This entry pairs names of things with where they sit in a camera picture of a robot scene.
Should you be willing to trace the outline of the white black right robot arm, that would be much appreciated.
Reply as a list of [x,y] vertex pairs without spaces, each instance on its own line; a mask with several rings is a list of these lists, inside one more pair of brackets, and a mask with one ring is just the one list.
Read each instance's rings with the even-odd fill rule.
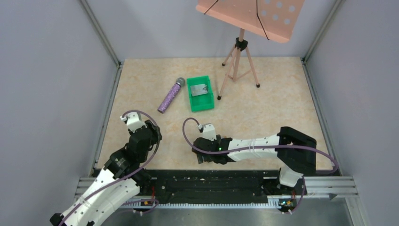
[[279,170],[278,184],[294,187],[306,174],[316,171],[316,140],[292,128],[281,127],[275,135],[253,139],[223,138],[212,124],[200,129],[201,136],[190,144],[198,163],[227,164],[247,159],[279,159],[284,165]]

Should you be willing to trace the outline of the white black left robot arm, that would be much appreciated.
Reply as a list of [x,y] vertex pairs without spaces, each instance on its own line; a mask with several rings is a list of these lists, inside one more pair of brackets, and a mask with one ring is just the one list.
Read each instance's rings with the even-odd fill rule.
[[54,226],[100,226],[130,198],[151,189],[151,175],[144,166],[153,158],[162,140],[159,126],[141,121],[129,129],[129,141],[110,155],[89,188],[62,213],[50,218]]

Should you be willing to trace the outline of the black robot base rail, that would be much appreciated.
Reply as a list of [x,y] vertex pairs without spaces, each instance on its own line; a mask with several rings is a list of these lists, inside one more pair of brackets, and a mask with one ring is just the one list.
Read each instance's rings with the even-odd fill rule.
[[149,185],[119,204],[134,210],[267,209],[277,214],[306,199],[334,200],[358,195],[353,178],[333,174],[299,179],[294,188],[278,185],[277,170],[150,170]]

